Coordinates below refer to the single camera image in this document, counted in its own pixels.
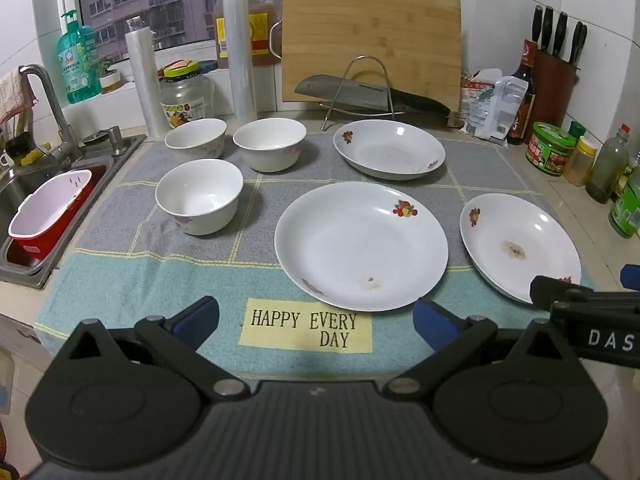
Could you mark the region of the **glass jar green lid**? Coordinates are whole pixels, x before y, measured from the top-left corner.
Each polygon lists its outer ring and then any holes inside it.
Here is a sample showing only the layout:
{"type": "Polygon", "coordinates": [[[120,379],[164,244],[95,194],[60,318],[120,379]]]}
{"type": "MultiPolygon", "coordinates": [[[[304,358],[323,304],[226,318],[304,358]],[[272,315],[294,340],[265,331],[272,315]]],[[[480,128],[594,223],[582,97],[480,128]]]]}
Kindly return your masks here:
{"type": "Polygon", "coordinates": [[[198,61],[178,60],[162,69],[160,105],[171,129],[214,117],[214,87],[198,61]]]}

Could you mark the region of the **large white plate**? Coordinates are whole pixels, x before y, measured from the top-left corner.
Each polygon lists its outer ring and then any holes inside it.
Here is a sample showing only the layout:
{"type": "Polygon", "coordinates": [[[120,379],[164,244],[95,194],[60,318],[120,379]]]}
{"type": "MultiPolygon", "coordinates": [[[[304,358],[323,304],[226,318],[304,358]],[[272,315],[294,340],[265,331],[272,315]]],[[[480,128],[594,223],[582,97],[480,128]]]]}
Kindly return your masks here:
{"type": "Polygon", "coordinates": [[[282,270],[300,289],[349,311],[386,312],[426,295],[449,260],[442,226],[415,198],[364,182],[320,186],[274,230],[282,270]]]}

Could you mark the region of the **brown knife block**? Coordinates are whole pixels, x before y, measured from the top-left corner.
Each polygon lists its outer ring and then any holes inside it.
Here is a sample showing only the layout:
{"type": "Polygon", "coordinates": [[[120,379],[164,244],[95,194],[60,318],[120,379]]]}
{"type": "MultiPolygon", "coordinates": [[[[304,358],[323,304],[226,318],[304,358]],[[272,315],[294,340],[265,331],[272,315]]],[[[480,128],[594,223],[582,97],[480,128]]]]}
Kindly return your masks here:
{"type": "Polygon", "coordinates": [[[554,21],[552,6],[536,6],[532,25],[532,39],[538,47],[533,71],[535,99],[529,113],[525,143],[529,144],[535,122],[559,127],[567,110],[575,84],[577,63],[588,35],[588,27],[581,21],[575,24],[570,57],[562,59],[567,35],[567,14],[561,12],[554,21]]]}

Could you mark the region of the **small potted plant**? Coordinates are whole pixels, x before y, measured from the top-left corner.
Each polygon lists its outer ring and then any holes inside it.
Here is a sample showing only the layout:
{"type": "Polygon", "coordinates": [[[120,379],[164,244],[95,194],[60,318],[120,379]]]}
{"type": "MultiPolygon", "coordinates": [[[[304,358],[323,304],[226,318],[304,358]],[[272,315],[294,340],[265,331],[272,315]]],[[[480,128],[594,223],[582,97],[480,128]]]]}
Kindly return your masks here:
{"type": "Polygon", "coordinates": [[[122,74],[112,66],[111,59],[106,56],[100,58],[99,81],[103,94],[117,90],[122,86],[122,74]]]}

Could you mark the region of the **bamboo cutting board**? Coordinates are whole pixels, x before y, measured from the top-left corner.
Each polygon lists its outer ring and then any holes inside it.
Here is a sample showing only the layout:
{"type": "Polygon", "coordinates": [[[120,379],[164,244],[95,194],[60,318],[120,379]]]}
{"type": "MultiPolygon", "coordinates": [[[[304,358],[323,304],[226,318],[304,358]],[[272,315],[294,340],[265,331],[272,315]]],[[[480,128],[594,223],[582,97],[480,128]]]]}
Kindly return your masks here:
{"type": "Polygon", "coordinates": [[[312,75],[345,72],[459,108],[459,0],[283,0],[282,100],[312,75]]]}

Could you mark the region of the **green bottle far right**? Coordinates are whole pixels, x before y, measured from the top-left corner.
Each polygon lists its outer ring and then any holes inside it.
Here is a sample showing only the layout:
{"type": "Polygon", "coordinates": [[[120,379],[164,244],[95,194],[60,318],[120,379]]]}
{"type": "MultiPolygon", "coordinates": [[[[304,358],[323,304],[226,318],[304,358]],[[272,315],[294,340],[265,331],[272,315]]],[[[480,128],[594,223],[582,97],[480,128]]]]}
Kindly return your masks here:
{"type": "Polygon", "coordinates": [[[639,229],[639,155],[634,156],[623,191],[608,214],[614,231],[623,238],[631,238],[639,229]]]}

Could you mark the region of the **green lid sauce jar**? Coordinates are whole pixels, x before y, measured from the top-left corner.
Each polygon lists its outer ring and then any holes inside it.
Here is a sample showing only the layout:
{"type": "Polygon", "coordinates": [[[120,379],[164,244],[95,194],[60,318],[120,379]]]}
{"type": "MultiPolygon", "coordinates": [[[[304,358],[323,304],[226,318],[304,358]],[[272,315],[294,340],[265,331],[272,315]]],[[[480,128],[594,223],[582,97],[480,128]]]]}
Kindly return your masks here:
{"type": "Polygon", "coordinates": [[[526,159],[538,170],[559,177],[576,148],[577,140],[562,128],[535,122],[526,159]]]}

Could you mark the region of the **steel faucet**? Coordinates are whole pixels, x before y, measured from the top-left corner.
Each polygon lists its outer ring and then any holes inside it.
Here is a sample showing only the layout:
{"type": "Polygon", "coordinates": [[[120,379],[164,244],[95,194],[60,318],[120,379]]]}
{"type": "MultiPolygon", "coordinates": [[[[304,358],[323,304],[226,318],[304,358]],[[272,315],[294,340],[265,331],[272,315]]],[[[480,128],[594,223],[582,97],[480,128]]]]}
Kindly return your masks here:
{"type": "Polygon", "coordinates": [[[71,162],[74,162],[75,160],[80,159],[81,150],[73,135],[72,127],[66,122],[62,107],[60,102],[58,102],[58,97],[55,94],[54,87],[47,70],[38,64],[21,65],[18,70],[22,76],[36,76],[40,80],[52,115],[58,125],[58,135],[60,136],[61,143],[50,151],[50,155],[57,162],[62,162],[65,159],[69,159],[71,162]]]}

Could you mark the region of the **white bowl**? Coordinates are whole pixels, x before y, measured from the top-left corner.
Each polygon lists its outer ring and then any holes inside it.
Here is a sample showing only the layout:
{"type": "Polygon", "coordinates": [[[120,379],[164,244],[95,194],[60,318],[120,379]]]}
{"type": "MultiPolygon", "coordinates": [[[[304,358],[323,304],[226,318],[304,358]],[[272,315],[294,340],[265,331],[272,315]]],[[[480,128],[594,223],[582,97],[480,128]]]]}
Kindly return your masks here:
{"type": "Polygon", "coordinates": [[[222,230],[239,208],[241,170],[221,159],[198,159],[171,169],[157,183],[157,206],[191,236],[222,230]]]}
{"type": "Polygon", "coordinates": [[[301,122],[273,117],[242,125],[232,140],[250,168],[274,174],[298,161],[306,136],[307,128],[301,122]]]}
{"type": "Polygon", "coordinates": [[[226,144],[227,123],[219,118],[202,118],[181,125],[165,138],[165,145],[199,158],[221,158],[226,144]]]}

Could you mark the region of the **steel sink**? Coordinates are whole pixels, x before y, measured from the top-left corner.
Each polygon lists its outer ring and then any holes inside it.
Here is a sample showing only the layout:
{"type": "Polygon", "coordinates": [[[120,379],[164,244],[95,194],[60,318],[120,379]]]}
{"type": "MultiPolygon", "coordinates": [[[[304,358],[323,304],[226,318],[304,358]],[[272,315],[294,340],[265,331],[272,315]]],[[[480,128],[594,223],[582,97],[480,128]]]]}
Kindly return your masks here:
{"type": "Polygon", "coordinates": [[[108,141],[82,148],[82,156],[74,162],[64,162],[60,166],[57,162],[46,162],[43,158],[32,165],[9,169],[1,177],[1,279],[17,285],[34,289],[43,289],[51,273],[58,264],[58,260],[66,251],[68,244],[77,229],[84,221],[107,185],[137,151],[145,140],[143,134],[123,138],[124,154],[114,156],[113,148],[108,141]],[[29,194],[35,192],[40,185],[59,174],[70,170],[88,169],[92,172],[91,190],[88,198],[74,213],[70,225],[62,233],[49,255],[43,260],[37,260],[10,241],[9,225],[18,206],[26,200],[29,194]]]}

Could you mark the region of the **white plate back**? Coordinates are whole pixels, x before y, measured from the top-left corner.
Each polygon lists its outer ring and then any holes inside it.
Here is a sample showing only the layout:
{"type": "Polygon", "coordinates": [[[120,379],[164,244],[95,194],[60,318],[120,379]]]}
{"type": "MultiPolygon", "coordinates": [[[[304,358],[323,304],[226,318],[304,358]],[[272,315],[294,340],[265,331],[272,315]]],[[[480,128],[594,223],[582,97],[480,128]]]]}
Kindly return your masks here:
{"type": "Polygon", "coordinates": [[[333,145],[350,166],[389,181],[418,180],[446,159],[444,147],[431,133],[393,120],[350,122],[334,132],[333,145]]]}

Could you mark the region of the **green dish soap bottle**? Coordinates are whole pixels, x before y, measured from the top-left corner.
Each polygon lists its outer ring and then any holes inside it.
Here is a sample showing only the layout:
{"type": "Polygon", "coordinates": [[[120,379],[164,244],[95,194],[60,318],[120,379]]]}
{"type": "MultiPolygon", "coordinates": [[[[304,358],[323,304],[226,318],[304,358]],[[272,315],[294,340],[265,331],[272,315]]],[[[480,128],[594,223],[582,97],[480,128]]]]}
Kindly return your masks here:
{"type": "Polygon", "coordinates": [[[76,104],[102,92],[96,34],[91,26],[78,21],[75,10],[65,12],[61,18],[65,21],[66,32],[58,40],[56,53],[66,98],[70,104],[76,104]]]}

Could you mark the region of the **plastic bag roll left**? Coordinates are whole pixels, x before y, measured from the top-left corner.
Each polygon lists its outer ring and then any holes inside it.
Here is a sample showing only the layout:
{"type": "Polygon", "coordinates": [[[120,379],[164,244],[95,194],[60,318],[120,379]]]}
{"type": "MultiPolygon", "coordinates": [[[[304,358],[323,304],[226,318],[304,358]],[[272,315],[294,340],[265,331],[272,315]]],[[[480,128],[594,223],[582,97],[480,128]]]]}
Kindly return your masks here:
{"type": "Polygon", "coordinates": [[[153,33],[140,15],[127,20],[125,39],[134,84],[143,118],[151,140],[160,140],[169,132],[169,122],[160,102],[160,81],[157,77],[153,33]]]}

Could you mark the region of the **kitchen cleaver knife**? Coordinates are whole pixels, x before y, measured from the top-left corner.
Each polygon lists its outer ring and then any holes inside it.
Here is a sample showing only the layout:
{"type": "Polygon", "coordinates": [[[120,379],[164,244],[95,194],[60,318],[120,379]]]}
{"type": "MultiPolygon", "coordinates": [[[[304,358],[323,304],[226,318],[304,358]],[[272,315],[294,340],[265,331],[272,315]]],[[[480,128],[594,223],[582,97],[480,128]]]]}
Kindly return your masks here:
{"type": "MultiPolygon", "coordinates": [[[[294,92],[301,96],[310,96],[334,104],[345,104],[379,112],[390,111],[388,90],[385,87],[351,79],[343,80],[337,76],[309,76],[296,86],[294,92]]],[[[438,101],[394,88],[390,89],[390,98],[394,104],[394,110],[398,110],[402,105],[413,110],[420,110],[420,112],[436,113],[442,116],[448,116],[451,113],[449,107],[438,101]]]]}

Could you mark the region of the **yellow lid spice jar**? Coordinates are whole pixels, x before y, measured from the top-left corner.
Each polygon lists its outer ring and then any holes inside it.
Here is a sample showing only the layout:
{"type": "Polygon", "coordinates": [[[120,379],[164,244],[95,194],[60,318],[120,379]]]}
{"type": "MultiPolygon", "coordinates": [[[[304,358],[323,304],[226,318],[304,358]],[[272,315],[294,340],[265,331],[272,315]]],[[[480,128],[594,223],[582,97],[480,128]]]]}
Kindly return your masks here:
{"type": "Polygon", "coordinates": [[[563,170],[564,178],[575,186],[583,186],[588,178],[589,171],[597,155],[597,147],[585,136],[581,136],[576,148],[570,154],[570,158],[563,170]]]}

